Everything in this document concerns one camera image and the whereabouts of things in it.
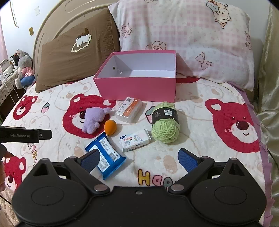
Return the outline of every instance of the brown pillow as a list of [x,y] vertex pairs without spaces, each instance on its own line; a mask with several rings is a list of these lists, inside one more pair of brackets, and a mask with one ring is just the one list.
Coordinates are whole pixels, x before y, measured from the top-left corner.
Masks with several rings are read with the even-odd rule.
[[119,33],[104,9],[42,46],[36,92],[96,74],[112,53],[120,51]]

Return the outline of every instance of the white wet wipes pack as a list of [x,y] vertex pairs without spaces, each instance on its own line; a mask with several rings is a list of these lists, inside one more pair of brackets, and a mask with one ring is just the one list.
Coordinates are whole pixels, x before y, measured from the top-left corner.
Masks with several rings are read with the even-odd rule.
[[124,135],[120,137],[120,143],[122,145],[123,152],[127,152],[149,144],[150,141],[151,138],[146,129],[142,129],[130,135]]

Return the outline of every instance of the red bear face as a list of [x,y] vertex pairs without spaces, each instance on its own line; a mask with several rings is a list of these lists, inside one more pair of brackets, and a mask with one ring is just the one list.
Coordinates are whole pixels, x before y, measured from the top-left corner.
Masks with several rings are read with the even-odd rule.
[[12,158],[5,158],[5,185],[15,191],[22,183],[22,175],[26,170],[26,159],[22,157],[19,159],[17,156]]
[[209,99],[205,106],[212,113],[216,133],[228,147],[243,153],[260,150],[258,135],[246,104]]
[[27,96],[25,95],[19,102],[19,104],[16,106],[13,117],[15,120],[19,120],[22,117],[24,117],[29,110],[31,109],[31,106],[34,102],[37,101],[38,96]]
[[87,108],[91,107],[101,107],[113,108],[116,104],[115,100],[109,100],[107,102],[110,105],[104,105],[104,100],[102,97],[97,95],[88,95],[84,96],[84,94],[77,94],[70,100],[70,106],[67,109],[67,112],[63,116],[63,127],[64,129],[73,135],[80,136],[83,138],[94,138],[100,133],[104,131],[104,124],[107,120],[109,120],[109,114],[105,116],[105,119],[100,123],[100,127],[93,133],[87,134],[82,132],[82,125],[84,123],[84,116]]

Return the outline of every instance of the black plush toy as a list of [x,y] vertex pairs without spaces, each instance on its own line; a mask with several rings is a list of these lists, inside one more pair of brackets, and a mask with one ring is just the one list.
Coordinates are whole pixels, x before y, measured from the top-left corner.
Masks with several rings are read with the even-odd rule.
[[19,61],[20,57],[17,55],[17,53],[15,53],[14,55],[10,56],[10,58],[13,59],[12,60],[12,63],[14,65],[13,71],[15,72],[18,68],[18,61]]

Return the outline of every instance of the pink curtain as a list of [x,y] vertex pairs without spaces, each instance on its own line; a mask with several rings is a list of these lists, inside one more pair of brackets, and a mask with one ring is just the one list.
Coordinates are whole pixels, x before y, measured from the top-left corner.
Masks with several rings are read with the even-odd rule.
[[2,62],[6,58],[8,59],[8,54],[7,54],[7,49],[6,49],[5,40],[3,36],[1,16],[0,16],[0,62]]

